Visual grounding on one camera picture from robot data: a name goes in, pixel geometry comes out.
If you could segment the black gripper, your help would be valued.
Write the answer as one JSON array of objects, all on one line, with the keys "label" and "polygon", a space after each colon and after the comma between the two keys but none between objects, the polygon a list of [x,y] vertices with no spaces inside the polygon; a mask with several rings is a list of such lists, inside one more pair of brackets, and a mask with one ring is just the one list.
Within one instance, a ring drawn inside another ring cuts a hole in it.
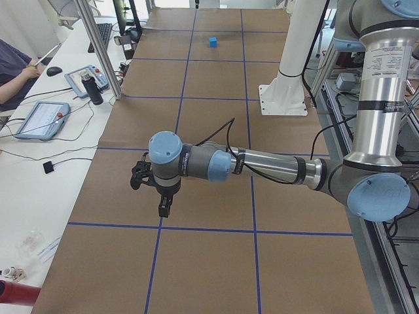
[{"label": "black gripper", "polygon": [[168,218],[172,206],[172,198],[179,192],[181,180],[178,179],[176,183],[169,183],[168,186],[158,183],[154,177],[151,163],[145,160],[147,155],[148,152],[144,152],[141,160],[132,168],[130,186],[134,190],[138,190],[141,184],[155,187],[157,192],[161,195],[160,203],[158,205],[158,215],[162,218]]}]

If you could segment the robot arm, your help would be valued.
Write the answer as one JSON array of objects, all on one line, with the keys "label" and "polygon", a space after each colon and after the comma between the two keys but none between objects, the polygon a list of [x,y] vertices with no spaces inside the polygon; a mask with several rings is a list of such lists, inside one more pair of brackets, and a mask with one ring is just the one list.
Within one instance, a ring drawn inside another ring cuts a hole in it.
[{"label": "robot arm", "polygon": [[158,214],[167,217],[182,177],[223,182],[249,172],[279,184],[303,184],[330,195],[352,214],[384,222],[402,213],[410,188],[395,151],[409,60],[418,40],[417,1],[339,1],[335,40],[365,47],[352,149],[341,162],[305,160],[218,145],[184,144],[170,131],[154,134],[132,169],[130,184],[156,188]]}]

